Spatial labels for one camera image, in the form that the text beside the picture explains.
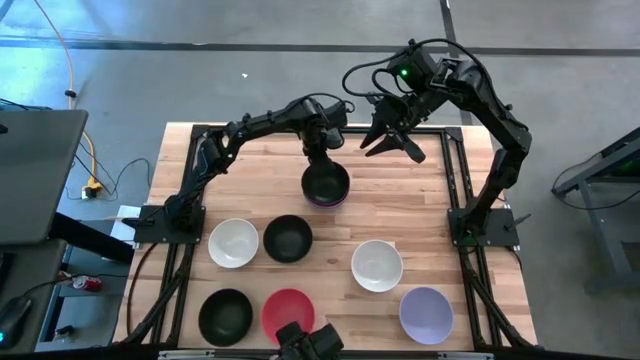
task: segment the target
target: wooden table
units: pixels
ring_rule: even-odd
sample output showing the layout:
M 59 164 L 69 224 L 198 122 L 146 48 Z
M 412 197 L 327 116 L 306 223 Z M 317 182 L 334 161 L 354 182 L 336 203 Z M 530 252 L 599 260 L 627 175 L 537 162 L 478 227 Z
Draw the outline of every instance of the wooden table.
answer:
M 178 191 L 191 123 L 167 125 L 153 178 L 149 203 L 162 204 Z M 479 191 L 489 171 L 493 150 L 483 127 L 463 127 L 474 189 Z M 222 288 L 244 292 L 255 318 L 248 335 L 235 348 L 276 348 L 262 331 L 260 312 L 267 297 L 278 289 L 305 292 L 316 309 L 315 329 L 327 322 L 338 330 L 346 349 L 359 350 L 470 350 L 469 319 L 457 251 L 451 245 L 446 210 L 450 207 L 438 136 L 415 136 L 427 159 L 413 163 L 400 151 L 366 158 L 359 149 L 362 135 L 346 135 L 346 144 L 330 156 L 351 176 L 351 192 L 338 209 L 319 210 L 302 196 L 300 177 L 308 165 L 294 134 L 272 135 L 243 146 L 228 175 L 216 177 L 206 188 L 207 207 L 203 242 L 196 246 L 187 292 L 180 348 L 211 347 L 200 335 L 198 312 L 204 300 Z M 455 147 L 451 146 L 453 159 Z M 453 161 L 459 175 L 458 161 Z M 464 204 L 462 191 L 459 191 Z M 301 261 L 283 265 L 273 261 L 262 245 L 256 257 L 240 269 L 224 269 L 209 257 L 207 240 L 213 228 L 229 218 L 249 220 L 259 231 L 283 214 L 296 214 L 312 226 L 314 243 Z M 365 240 L 389 241 L 404 262 L 400 284 L 386 293 L 361 288 L 350 271 L 351 255 Z M 131 272 L 146 246 L 136 251 Z M 158 296 L 168 245 L 158 245 L 144 264 L 132 299 L 133 326 L 145 316 Z M 522 275 L 513 254 L 487 248 L 487 262 L 497 303 L 525 339 L 536 342 Z M 176 263 L 182 257 L 178 254 Z M 440 290 L 455 313 L 449 338 L 436 346 L 420 345 L 403 331 L 398 307 L 404 294 L 417 286 Z M 126 336 L 126 297 L 114 340 Z M 162 340 L 171 326 L 174 299 L 167 307 Z M 484 306 L 479 306 L 485 339 L 489 339 Z

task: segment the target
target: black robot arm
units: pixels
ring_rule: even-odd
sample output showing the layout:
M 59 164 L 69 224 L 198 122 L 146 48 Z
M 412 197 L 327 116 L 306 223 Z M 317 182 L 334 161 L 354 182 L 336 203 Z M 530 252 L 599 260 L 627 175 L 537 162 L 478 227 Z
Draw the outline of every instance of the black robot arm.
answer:
M 460 233 L 457 235 L 477 240 L 486 234 L 491 205 L 504 189 L 516 183 L 522 161 L 531 146 L 531 134 L 524 124 L 513 117 L 511 106 L 505 106 L 498 99 L 489 74 L 475 57 L 473 61 L 442 59 L 436 63 L 422 47 L 424 43 L 410 41 L 407 48 L 388 59 L 386 69 L 376 70 L 389 73 L 394 78 L 402 78 L 411 88 L 410 92 L 405 91 L 404 96 L 398 97 L 382 88 L 375 81 L 374 72 L 372 80 L 382 93 L 369 97 L 369 101 L 375 105 L 375 113 L 361 148 L 385 135 L 367 156 L 400 149 L 420 163 L 425 155 L 409 138 L 413 128 L 426 121 L 431 113 L 447 101 L 473 113 L 502 145 L 495 153 L 480 194 L 455 214 L 455 231 Z
M 278 111 L 230 122 L 223 129 L 211 129 L 199 139 L 196 160 L 180 191 L 165 201 L 165 216 L 178 231 L 189 231 L 196 221 L 192 216 L 200 207 L 199 199 L 209 181 L 226 174 L 244 143 L 273 133 L 292 131 L 302 140 L 302 150 L 310 162 L 328 159 L 327 149 L 344 144 L 340 128 L 347 125 L 345 101 L 324 108 L 307 95 Z

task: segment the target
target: gray floor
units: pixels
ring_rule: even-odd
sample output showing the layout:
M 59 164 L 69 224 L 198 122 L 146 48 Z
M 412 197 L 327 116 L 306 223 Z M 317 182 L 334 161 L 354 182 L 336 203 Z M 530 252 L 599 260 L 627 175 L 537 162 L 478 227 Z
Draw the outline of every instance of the gray floor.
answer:
M 400 45 L 410 37 L 445 34 L 438 0 L 172 0 L 163 6 L 152 0 L 42 3 L 63 35 L 75 39 Z M 448 4 L 457 39 L 466 46 L 640 48 L 638 1 L 449 0 Z M 33 39 L 50 37 L 52 32 L 32 1 L 16 0 L 0 22 L 0 36 L 0 40 Z M 345 95 L 340 79 L 349 67 L 386 55 L 71 52 L 79 107 L 90 113 L 87 130 L 112 174 L 137 157 L 155 162 L 167 121 L 238 120 L 245 112 L 277 109 L 313 91 Z M 65 107 L 62 92 L 68 75 L 61 50 L 0 47 L 0 59 L 0 97 Z M 534 137 L 508 199 L 517 214 L 533 214 L 519 233 L 540 344 L 553 350 L 638 357 L 640 294 L 584 293 L 584 281 L 602 271 L 588 219 L 558 203 L 549 189 L 562 169 L 638 126 L 640 58 L 483 56 L 481 60 L 498 95 L 514 105 L 514 114 L 529 125 Z M 354 76 L 350 84 L 371 89 L 366 72 Z M 371 108 L 363 101 L 357 105 L 359 110 L 350 120 L 369 122 Z M 448 106 L 432 122 L 460 124 L 461 120 L 459 112 Z M 141 205 L 148 193 L 145 175 L 145 167 L 136 164 L 123 175 L 117 201 L 63 198 L 60 210 L 86 219 L 114 215 L 120 204 Z M 79 194 L 86 179 L 84 170 L 74 167 L 67 184 L 72 196 Z

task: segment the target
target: lavender bowl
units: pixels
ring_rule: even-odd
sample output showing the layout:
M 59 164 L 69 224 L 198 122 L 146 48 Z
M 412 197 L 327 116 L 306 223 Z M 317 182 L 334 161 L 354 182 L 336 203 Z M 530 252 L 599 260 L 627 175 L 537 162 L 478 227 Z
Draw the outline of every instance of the lavender bowl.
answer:
M 402 298 L 400 323 L 407 335 L 416 342 L 439 344 L 453 330 L 453 309 L 438 290 L 418 287 Z

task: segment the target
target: red can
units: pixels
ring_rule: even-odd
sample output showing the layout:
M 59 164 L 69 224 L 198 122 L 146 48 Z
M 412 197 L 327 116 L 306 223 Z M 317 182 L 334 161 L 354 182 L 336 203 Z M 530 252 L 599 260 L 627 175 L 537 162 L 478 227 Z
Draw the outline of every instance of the red can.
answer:
M 97 277 L 82 275 L 73 278 L 73 287 L 78 290 L 98 292 L 102 289 L 102 280 Z

